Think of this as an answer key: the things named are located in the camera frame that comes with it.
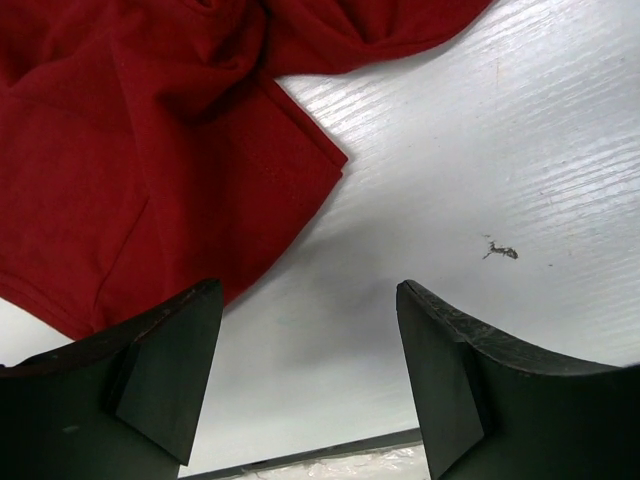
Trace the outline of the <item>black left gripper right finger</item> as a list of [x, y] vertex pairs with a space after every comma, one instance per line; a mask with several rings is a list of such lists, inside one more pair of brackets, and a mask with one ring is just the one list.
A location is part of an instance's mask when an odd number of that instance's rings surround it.
[[635, 479], [639, 369], [533, 345], [419, 283], [396, 312], [434, 479]]

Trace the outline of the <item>dark red t shirt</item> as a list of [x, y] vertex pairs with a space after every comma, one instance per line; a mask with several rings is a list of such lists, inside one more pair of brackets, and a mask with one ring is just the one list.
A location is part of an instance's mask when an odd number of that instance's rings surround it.
[[5, 1], [1, 295], [81, 339], [205, 278], [232, 301], [346, 155], [279, 86], [451, 40], [484, 1]]

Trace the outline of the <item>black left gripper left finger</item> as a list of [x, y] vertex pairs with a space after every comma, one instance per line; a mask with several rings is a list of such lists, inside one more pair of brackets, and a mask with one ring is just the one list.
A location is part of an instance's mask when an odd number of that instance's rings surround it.
[[5, 479], [174, 479], [188, 464], [223, 292], [205, 280], [1, 370]]

